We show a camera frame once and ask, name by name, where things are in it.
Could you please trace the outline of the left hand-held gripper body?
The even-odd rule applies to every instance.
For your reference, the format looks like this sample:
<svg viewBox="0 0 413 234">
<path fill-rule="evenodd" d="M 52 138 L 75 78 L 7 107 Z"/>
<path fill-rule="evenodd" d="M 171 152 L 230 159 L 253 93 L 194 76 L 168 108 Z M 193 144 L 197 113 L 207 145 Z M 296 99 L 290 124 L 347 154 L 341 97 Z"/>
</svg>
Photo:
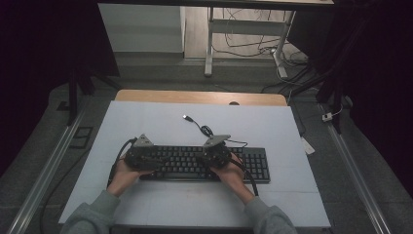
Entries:
<svg viewBox="0 0 413 234">
<path fill-rule="evenodd" d="M 160 159 L 156 157 L 157 147 L 142 134 L 132 144 L 124 158 L 125 163 L 137 171 L 155 171 L 160 167 Z"/>
</svg>

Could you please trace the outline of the black floor socket plate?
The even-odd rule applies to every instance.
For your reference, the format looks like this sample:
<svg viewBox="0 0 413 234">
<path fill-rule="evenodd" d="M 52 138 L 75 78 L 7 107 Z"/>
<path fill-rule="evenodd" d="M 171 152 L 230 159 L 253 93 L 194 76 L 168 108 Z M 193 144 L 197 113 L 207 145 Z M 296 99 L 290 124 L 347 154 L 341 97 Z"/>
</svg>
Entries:
<svg viewBox="0 0 413 234">
<path fill-rule="evenodd" d="M 93 127 L 79 127 L 73 136 L 69 147 L 74 149 L 85 149 L 91 139 Z"/>
</svg>

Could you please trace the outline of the black metal stand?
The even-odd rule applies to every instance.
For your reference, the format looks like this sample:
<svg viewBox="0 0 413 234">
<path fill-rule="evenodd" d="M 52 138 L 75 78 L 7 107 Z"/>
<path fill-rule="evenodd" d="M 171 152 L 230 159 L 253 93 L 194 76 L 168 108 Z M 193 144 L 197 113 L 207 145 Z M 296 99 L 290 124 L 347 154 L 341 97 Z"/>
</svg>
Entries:
<svg viewBox="0 0 413 234">
<path fill-rule="evenodd" d="M 332 126 L 338 134 L 341 134 L 340 112 L 342 111 L 343 95 L 342 66 L 333 65 L 318 78 L 305 82 L 299 88 L 293 89 L 291 94 L 296 96 L 318 84 L 321 84 L 321 87 L 316 94 L 316 100 L 318 103 L 327 103 L 330 98 L 333 98 L 334 116 L 332 117 Z"/>
<path fill-rule="evenodd" d="M 94 94 L 95 87 L 92 78 L 95 77 L 108 86 L 114 88 L 116 91 L 120 91 L 123 87 L 112 80 L 109 76 L 92 69 L 90 66 L 78 66 L 74 68 L 68 80 L 69 86 L 69 118 L 67 125 L 71 126 L 78 115 L 78 94 L 77 91 L 81 90 L 85 95 L 91 96 Z"/>
</svg>

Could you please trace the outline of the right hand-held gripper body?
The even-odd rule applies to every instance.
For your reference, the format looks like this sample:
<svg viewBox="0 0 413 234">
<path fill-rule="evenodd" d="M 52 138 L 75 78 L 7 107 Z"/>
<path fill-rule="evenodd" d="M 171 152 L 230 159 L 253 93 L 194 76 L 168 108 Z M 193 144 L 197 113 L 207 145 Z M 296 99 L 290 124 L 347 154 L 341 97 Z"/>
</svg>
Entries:
<svg viewBox="0 0 413 234">
<path fill-rule="evenodd" d="M 208 161 L 210 167 L 221 169 L 228 164 L 231 153 L 225 141 L 230 137 L 230 135 L 210 136 L 206 140 L 203 149 L 207 150 L 208 155 L 202 159 Z"/>
</svg>

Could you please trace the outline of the aluminium rail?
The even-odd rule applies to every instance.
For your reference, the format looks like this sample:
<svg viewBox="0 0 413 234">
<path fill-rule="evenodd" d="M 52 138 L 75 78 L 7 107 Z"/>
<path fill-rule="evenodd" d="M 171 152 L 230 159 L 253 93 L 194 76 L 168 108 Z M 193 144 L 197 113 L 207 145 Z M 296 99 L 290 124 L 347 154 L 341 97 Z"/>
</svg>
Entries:
<svg viewBox="0 0 413 234">
<path fill-rule="evenodd" d="M 389 227 L 375 197 L 370 191 L 344 138 L 337 133 L 331 124 L 328 124 L 327 128 L 349 173 L 349 177 L 357 190 L 358 197 L 365 206 L 366 212 L 376 233 L 392 234 L 392 230 Z"/>
<path fill-rule="evenodd" d="M 71 124 L 65 127 L 56 147 L 50 154 L 44 168 L 35 180 L 6 234 L 24 234 L 56 173 L 56 170 L 69 146 L 70 140 L 77 131 L 84 115 L 85 108 L 81 107 Z"/>
</svg>

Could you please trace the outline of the dark curtain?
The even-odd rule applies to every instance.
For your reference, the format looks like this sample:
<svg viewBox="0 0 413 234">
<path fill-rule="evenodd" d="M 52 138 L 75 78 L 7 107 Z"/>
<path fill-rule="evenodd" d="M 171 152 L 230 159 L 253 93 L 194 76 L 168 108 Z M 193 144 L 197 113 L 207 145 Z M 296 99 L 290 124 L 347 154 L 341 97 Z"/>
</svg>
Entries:
<svg viewBox="0 0 413 234">
<path fill-rule="evenodd" d="M 100 0 L 0 0 L 0 176 L 73 75 L 117 76 Z"/>
<path fill-rule="evenodd" d="M 320 73 L 362 20 L 341 76 L 351 117 L 413 195 L 413 0 L 333 0 L 341 10 L 298 11 L 288 40 Z"/>
</svg>

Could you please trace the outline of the person's left hand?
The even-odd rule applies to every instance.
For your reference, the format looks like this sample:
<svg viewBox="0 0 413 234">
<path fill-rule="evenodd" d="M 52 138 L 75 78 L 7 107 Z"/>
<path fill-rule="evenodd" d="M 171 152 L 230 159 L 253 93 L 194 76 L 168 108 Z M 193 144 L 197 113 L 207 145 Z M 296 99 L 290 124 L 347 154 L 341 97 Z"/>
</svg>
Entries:
<svg viewBox="0 0 413 234">
<path fill-rule="evenodd" d="M 141 176 L 149 175 L 151 171 L 136 171 L 131 169 L 124 160 L 119 160 L 115 174 L 106 190 L 120 197 L 130 186 L 132 186 Z"/>
</svg>

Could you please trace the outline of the black computer keyboard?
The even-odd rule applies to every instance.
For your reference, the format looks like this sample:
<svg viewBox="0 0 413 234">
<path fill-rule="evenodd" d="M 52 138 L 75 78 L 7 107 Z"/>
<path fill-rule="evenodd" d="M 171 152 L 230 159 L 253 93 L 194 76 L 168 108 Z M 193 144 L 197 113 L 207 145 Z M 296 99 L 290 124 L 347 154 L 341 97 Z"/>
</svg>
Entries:
<svg viewBox="0 0 413 234">
<path fill-rule="evenodd" d="M 142 180 L 161 181 L 219 181 L 219 177 L 209 167 L 200 167 L 197 153 L 200 146 L 159 146 L 156 156 L 168 152 L 169 167 L 161 167 L 150 175 L 142 175 Z M 239 156 L 245 168 L 251 173 L 256 183 L 269 183 L 270 170 L 266 150 L 262 147 L 230 147 L 229 150 Z"/>
</svg>

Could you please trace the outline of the person's right hand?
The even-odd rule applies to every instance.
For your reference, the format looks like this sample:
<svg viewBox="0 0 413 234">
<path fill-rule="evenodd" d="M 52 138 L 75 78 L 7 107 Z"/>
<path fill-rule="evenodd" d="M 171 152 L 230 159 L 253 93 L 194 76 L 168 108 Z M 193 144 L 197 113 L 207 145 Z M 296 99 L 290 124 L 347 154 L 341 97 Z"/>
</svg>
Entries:
<svg viewBox="0 0 413 234">
<path fill-rule="evenodd" d="M 244 205 L 254 199 L 254 194 L 244 184 L 243 170 L 236 164 L 229 162 L 221 169 L 211 168 L 211 170 L 239 197 Z"/>
</svg>

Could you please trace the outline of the white desk frame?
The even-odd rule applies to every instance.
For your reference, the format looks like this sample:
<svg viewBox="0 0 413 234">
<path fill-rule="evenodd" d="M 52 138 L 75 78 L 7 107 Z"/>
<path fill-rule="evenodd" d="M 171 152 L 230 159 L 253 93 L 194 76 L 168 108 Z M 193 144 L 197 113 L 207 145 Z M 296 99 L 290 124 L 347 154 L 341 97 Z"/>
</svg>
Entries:
<svg viewBox="0 0 413 234">
<path fill-rule="evenodd" d="M 279 77 L 286 78 L 287 73 L 282 62 L 281 54 L 294 16 L 295 11 L 286 11 L 285 19 L 281 21 L 273 21 L 270 19 L 266 21 L 258 19 L 234 19 L 233 14 L 230 14 L 227 19 L 216 19 L 214 17 L 214 8 L 208 7 L 205 77 L 212 75 L 213 35 L 230 33 L 236 35 L 275 36 L 278 44 L 275 49 L 270 50 L 270 55 L 275 62 Z"/>
</svg>

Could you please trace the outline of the white paper tag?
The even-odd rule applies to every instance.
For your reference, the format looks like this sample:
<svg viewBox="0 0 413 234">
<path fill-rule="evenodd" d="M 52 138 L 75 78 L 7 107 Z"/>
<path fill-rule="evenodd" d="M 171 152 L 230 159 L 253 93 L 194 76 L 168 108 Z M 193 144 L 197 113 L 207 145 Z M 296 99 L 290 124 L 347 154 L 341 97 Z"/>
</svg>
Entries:
<svg viewBox="0 0 413 234">
<path fill-rule="evenodd" d="M 303 137 L 301 138 L 301 140 L 302 140 L 304 150 L 305 150 L 307 155 L 311 155 L 311 154 L 316 152 L 314 147 L 308 141 L 306 141 Z"/>
</svg>

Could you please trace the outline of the white cabinet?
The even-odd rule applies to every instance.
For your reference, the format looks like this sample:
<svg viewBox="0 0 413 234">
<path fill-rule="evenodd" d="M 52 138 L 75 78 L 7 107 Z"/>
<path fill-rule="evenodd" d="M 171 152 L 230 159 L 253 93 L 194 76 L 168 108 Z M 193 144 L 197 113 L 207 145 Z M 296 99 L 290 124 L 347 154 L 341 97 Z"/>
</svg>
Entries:
<svg viewBox="0 0 413 234">
<path fill-rule="evenodd" d="M 103 3 L 98 7 L 114 52 L 184 52 L 184 7 Z"/>
</svg>

